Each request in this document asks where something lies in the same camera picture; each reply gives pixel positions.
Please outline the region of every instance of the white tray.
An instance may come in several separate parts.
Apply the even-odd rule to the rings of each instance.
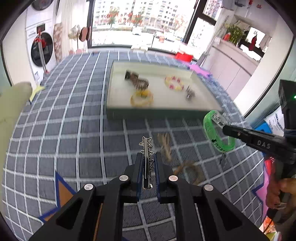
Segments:
[[[148,90],[154,95],[151,105],[143,107],[131,105],[130,99],[136,89],[130,80],[124,79],[126,70],[138,73],[139,78],[148,79]],[[169,89],[165,85],[166,76],[181,78],[184,90]],[[186,99],[188,85],[196,92],[196,96],[190,101]],[[113,62],[107,92],[108,118],[194,117],[204,116],[210,110],[222,110],[222,108],[201,79],[190,70],[141,62]]]

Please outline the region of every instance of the silver screw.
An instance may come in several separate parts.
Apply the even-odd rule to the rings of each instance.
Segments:
[[[177,176],[175,176],[175,175],[171,175],[171,176],[169,176],[169,178],[168,178],[170,181],[172,181],[172,182],[175,182],[175,181],[177,181],[178,180],[178,177]]]
[[[120,177],[119,177],[119,180],[120,181],[126,181],[128,179],[128,176],[127,175],[121,175]]]
[[[93,189],[93,187],[94,187],[94,186],[93,186],[92,184],[89,183],[89,184],[86,184],[86,185],[84,186],[84,189],[89,191],[89,190]]]
[[[204,189],[206,190],[206,191],[213,191],[214,190],[214,187],[211,185],[211,184],[206,184],[205,186],[204,186]]]

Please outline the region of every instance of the white curtain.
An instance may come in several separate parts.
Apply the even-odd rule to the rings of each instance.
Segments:
[[[87,27],[87,15],[89,10],[89,2],[86,0],[62,0],[59,4],[57,14],[57,23],[62,23],[62,55],[63,58],[69,55],[69,51],[77,50],[77,41],[69,39],[70,29],[75,25],[81,28]],[[78,40],[78,47],[83,49],[87,46],[87,42]]]

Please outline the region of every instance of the green bracelet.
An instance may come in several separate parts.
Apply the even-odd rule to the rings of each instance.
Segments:
[[[234,149],[235,146],[235,139],[233,137],[228,137],[228,144],[224,144],[221,137],[216,132],[212,117],[217,113],[217,111],[212,110],[206,116],[203,120],[203,127],[205,130],[205,133],[209,140],[212,141],[213,145],[216,147],[216,149],[220,152],[227,152]]]

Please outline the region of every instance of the ring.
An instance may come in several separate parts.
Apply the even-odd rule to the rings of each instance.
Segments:
[[[177,82],[179,84],[179,86],[174,86],[171,81],[174,80],[175,82]],[[171,90],[177,90],[177,91],[182,91],[184,89],[184,84],[183,82],[180,80],[180,78],[176,78],[175,76],[171,76],[171,77],[166,77],[165,78],[165,85],[167,87],[169,87]]]
[[[225,144],[221,137],[216,132],[213,122],[212,116],[216,113],[215,110],[210,111],[208,114],[205,115],[203,120],[203,127],[207,138],[213,143],[216,149],[222,153],[227,151],[231,151],[235,147],[235,138],[228,136],[228,144]]]
[[[135,102],[136,97],[141,97],[141,98],[148,98],[144,101]],[[146,105],[151,105],[153,102],[153,94],[149,90],[144,90],[144,91],[136,91],[132,96],[131,96],[131,105],[135,107],[141,107],[141,106],[146,106]]]

